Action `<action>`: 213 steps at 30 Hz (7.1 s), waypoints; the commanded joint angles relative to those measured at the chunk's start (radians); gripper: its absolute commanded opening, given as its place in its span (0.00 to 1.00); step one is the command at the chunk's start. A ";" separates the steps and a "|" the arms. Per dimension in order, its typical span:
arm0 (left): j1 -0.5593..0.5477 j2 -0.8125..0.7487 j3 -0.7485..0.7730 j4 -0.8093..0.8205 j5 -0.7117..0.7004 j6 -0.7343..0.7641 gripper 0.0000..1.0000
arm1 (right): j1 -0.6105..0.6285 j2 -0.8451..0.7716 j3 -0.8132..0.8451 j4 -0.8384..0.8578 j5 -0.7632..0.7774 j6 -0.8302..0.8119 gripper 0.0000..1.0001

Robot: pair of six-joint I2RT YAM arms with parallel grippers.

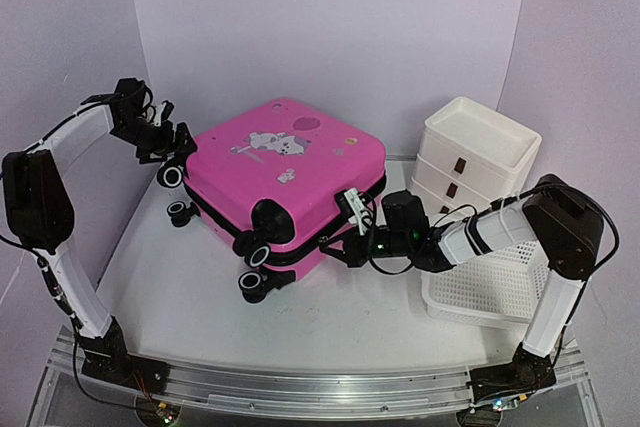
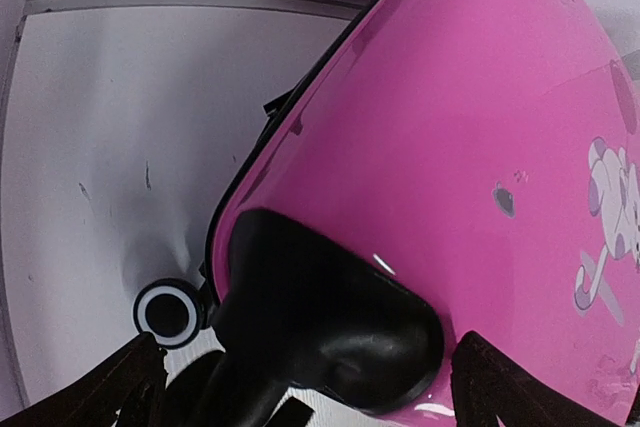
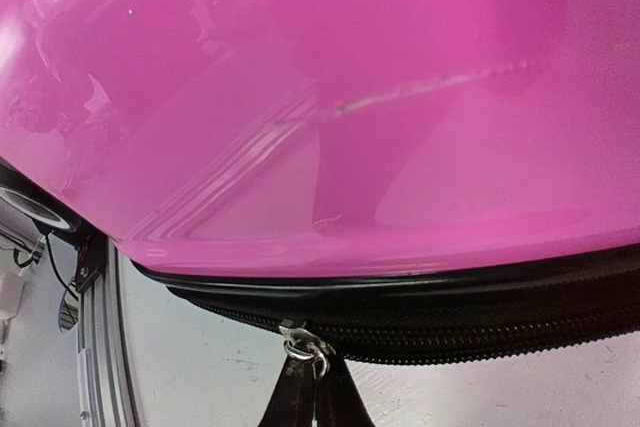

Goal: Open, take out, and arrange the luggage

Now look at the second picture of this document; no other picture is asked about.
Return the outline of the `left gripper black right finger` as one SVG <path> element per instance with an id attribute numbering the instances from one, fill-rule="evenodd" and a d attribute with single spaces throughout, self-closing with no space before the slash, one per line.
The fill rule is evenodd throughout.
<path id="1" fill-rule="evenodd" d="M 614 426 L 545 384 L 474 330 L 450 346 L 457 426 Z"/>

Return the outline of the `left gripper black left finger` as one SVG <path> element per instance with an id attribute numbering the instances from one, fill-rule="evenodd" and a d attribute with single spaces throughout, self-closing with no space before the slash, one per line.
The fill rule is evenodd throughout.
<path id="1" fill-rule="evenodd" d="M 166 350 L 142 333 L 89 373 L 3 420 L 11 426 L 159 426 Z"/>

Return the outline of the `pink cartoon child suitcase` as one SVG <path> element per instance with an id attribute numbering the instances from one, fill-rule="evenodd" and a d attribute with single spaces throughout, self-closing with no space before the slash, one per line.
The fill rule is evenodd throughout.
<path id="1" fill-rule="evenodd" d="M 167 426 L 304 425 L 315 391 L 457 426 L 474 330 L 536 378 L 639 422 L 639 104 L 584 0 L 372 0 L 288 94 L 208 230 L 206 297 L 143 289 L 160 344 L 220 349 Z"/>

